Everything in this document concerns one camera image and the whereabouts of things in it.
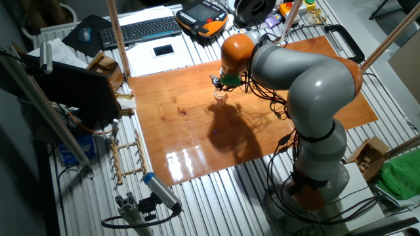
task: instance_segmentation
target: mouse pad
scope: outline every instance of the mouse pad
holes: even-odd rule
[[[79,41],[79,31],[81,28],[91,29],[91,41],[88,43],[81,43]],[[72,47],[79,52],[95,57],[96,54],[102,50],[102,44],[100,43],[99,30],[112,28],[111,22],[103,19],[99,16],[90,15],[86,17],[80,24],[69,33],[62,42],[65,45]]]

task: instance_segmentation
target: vertical pole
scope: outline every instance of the vertical pole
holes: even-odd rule
[[[289,12],[289,18],[286,20],[286,23],[284,24],[284,30],[282,33],[282,39],[284,39],[284,35],[286,35],[287,32],[289,32],[290,27],[295,20],[297,13],[299,12],[299,7],[302,5],[303,0],[295,0],[293,2],[293,6]]]
[[[123,63],[123,71],[126,77],[131,76],[129,60],[127,59],[127,53],[125,52],[123,33],[119,26],[118,21],[118,12],[116,8],[116,2],[114,0],[106,0],[108,5],[108,11],[110,12],[110,18],[112,23],[112,28],[114,29],[115,40],[117,41],[117,47],[119,52],[119,57]]]
[[[366,59],[360,69],[365,72],[385,50],[400,36],[404,30],[420,15],[420,2],[402,20],[402,22],[391,32],[391,34],[377,47],[377,49]]]

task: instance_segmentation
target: black handle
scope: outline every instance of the black handle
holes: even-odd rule
[[[342,25],[331,25],[326,26],[325,32],[339,32],[341,37],[346,41],[350,49],[353,51],[355,56],[347,58],[349,60],[352,60],[353,62],[356,62],[357,64],[362,63],[365,60],[365,54],[363,54],[362,50],[360,50],[360,47],[357,45],[357,43],[354,41],[352,36],[348,33],[347,29],[344,28]]]

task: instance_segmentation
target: computer mouse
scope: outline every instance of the computer mouse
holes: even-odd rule
[[[91,29],[81,28],[79,31],[79,41],[81,43],[88,43],[91,41]]]

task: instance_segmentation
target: green cloth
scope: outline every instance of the green cloth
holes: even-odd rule
[[[385,163],[379,171],[378,186],[397,200],[420,194],[420,149]]]

